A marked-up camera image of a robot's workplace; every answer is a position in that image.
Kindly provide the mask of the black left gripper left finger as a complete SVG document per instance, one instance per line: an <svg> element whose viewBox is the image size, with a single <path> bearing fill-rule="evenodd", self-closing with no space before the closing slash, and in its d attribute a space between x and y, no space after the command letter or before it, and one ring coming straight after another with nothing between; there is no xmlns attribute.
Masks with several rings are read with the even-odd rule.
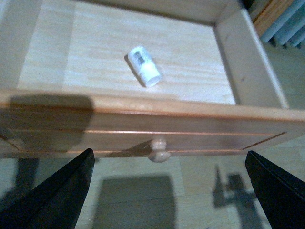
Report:
<svg viewBox="0 0 305 229"><path fill-rule="evenodd" d="M88 148L0 213L2 229L73 229L89 191L95 158Z"/></svg>

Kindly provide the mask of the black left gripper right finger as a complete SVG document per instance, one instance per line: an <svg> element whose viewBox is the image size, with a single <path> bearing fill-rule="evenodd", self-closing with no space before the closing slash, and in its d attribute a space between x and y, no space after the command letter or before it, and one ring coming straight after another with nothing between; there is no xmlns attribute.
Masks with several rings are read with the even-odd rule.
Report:
<svg viewBox="0 0 305 229"><path fill-rule="evenodd" d="M255 195L273 229L305 227L305 183L255 151L245 167Z"/></svg>

